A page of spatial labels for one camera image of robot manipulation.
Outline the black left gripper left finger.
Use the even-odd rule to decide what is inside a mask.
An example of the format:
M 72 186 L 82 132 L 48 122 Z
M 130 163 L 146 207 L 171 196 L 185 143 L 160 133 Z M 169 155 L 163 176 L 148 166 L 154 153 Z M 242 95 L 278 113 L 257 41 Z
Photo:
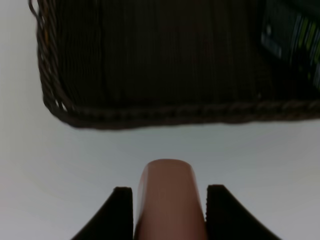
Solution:
M 116 187 L 74 240 L 131 240 L 133 238 L 133 192 Z

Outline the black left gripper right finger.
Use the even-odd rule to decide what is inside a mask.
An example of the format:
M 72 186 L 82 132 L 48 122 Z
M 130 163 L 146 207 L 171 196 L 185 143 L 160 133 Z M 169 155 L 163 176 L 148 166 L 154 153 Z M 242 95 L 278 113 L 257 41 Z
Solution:
M 207 187 L 206 231 L 209 240 L 278 240 L 224 185 Z

